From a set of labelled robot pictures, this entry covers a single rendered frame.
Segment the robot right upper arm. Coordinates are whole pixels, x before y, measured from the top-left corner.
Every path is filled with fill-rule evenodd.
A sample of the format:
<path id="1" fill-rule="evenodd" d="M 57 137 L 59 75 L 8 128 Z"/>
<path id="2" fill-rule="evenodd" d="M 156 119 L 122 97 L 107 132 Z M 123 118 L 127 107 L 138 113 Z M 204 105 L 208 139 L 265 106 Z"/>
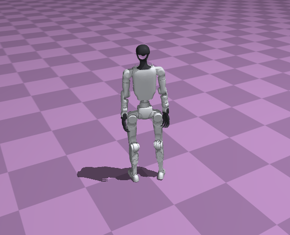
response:
<path id="1" fill-rule="evenodd" d="M 158 82 L 159 82 L 159 88 L 158 92 L 159 94 L 166 94 L 166 77 L 165 77 L 165 71 L 162 67 L 155 67 L 156 73 L 158 75 Z"/>

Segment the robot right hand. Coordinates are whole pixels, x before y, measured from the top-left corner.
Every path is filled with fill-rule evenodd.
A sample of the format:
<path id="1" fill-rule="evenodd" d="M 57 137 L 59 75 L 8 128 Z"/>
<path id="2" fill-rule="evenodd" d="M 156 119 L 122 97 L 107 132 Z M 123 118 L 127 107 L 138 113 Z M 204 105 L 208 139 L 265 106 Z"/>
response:
<path id="1" fill-rule="evenodd" d="M 166 112 L 167 113 L 165 113 L 165 112 L 162 111 L 162 113 L 163 113 L 163 117 L 162 117 L 163 123 L 162 123 L 162 125 L 164 124 L 164 126 L 163 126 L 164 128 L 166 128 L 166 127 L 169 126 L 169 115 L 168 115 L 169 114 L 169 108 L 167 108 Z"/>

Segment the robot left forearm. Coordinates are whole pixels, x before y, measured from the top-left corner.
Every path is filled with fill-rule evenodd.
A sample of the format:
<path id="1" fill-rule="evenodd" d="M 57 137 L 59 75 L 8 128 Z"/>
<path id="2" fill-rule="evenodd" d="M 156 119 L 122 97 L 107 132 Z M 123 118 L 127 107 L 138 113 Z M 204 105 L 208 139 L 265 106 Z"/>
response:
<path id="1" fill-rule="evenodd" d="M 127 114 L 127 110 L 128 110 L 128 99 L 123 98 L 123 91 L 121 91 L 121 116 L 122 117 L 124 113 Z"/>

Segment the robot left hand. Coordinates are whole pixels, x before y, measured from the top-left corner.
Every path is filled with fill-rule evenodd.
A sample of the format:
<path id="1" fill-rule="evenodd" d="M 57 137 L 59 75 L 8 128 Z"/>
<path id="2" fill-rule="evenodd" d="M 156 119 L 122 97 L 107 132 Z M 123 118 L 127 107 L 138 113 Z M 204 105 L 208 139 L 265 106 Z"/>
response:
<path id="1" fill-rule="evenodd" d="M 126 131 L 126 132 L 130 132 L 130 131 L 128 131 L 128 129 L 126 128 L 126 119 L 127 119 L 127 114 L 126 113 L 124 113 L 123 114 L 123 117 L 121 117 L 121 119 L 122 119 L 122 125 L 123 125 L 123 128 L 124 128 L 124 130 Z"/>

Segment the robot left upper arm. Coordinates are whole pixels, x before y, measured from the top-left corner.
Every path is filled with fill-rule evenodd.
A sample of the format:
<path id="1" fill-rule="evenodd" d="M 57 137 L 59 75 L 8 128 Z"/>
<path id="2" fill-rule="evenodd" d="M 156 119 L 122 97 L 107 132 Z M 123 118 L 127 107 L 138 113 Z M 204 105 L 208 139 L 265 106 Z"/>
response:
<path id="1" fill-rule="evenodd" d="M 123 88 L 123 98 L 130 97 L 130 80 L 129 78 L 132 77 L 133 69 L 126 69 L 122 73 L 122 88 Z"/>

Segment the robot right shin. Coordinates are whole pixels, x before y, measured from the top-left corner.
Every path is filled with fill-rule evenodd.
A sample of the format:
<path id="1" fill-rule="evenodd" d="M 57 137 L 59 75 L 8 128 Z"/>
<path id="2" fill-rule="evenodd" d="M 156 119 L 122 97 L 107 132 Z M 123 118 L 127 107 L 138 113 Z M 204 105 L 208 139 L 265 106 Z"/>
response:
<path id="1" fill-rule="evenodd" d="M 160 148 L 161 150 L 156 149 L 156 159 L 159 166 L 159 172 L 162 171 L 163 173 L 163 160 L 164 160 L 164 147 L 163 147 L 163 141 L 160 141 Z"/>

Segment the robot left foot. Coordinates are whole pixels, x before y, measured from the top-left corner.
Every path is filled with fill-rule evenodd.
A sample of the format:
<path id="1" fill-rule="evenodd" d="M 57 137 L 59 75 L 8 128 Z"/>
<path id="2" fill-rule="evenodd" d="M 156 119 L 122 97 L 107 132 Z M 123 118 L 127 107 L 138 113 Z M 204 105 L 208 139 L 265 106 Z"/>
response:
<path id="1" fill-rule="evenodd" d="M 136 173 L 133 175 L 132 174 L 132 169 L 129 169 L 128 170 L 128 174 L 129 174 L 129 176 L 133 179 L 133 181 L 134 182 L 138 182 L 139 181 L 139 176 L 138 176 L 138 174 L 136 175 Z"/>

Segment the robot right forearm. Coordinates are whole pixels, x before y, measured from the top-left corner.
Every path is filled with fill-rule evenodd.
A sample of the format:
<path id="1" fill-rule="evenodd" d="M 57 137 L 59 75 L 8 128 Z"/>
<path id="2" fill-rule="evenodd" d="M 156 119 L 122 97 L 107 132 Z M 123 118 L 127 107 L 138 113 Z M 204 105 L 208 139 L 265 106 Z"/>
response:
<path id="1" fill-rule="evenodd" d="M 162 111 L 167 113 L 166 110 L 167 110 L 167 108 L 169 108 L 167 90 L 166 90 L 166 94 L 162 94 L 160 97 L 161 97 L 161 101 L 162 101 Z"/>

